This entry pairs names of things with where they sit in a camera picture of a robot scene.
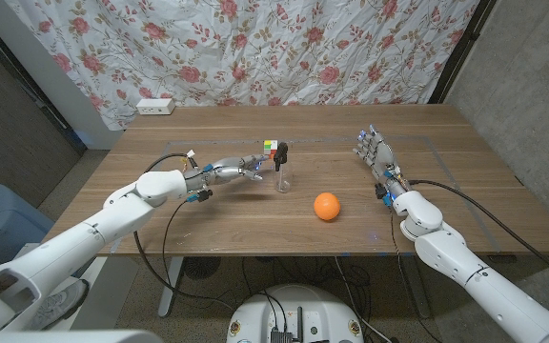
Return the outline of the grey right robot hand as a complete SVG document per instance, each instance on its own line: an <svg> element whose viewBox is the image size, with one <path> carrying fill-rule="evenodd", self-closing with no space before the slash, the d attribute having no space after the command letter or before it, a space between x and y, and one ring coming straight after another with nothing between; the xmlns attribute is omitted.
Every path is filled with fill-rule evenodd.
<svg viewBox="0 0 549 343"><path fill-rule="evenodd" d="M357 141L353 152L371 169L378 196L397 198L409 190L391 146L378 130L370 126L359 133Z"/></svg>

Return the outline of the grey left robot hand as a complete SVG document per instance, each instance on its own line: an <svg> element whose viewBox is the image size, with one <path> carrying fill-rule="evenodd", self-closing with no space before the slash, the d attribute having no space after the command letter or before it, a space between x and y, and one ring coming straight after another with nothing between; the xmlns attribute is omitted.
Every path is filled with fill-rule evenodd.
<svg viewBox="0 0 549 343"><path fill-rule="evenodd" d="M225 184L240 177L261 181L262 176L257 171L261 164L268 159L269 156L265 154L226 157L205 166L202 170L186 171L184 179L189 191Z"/></svg>

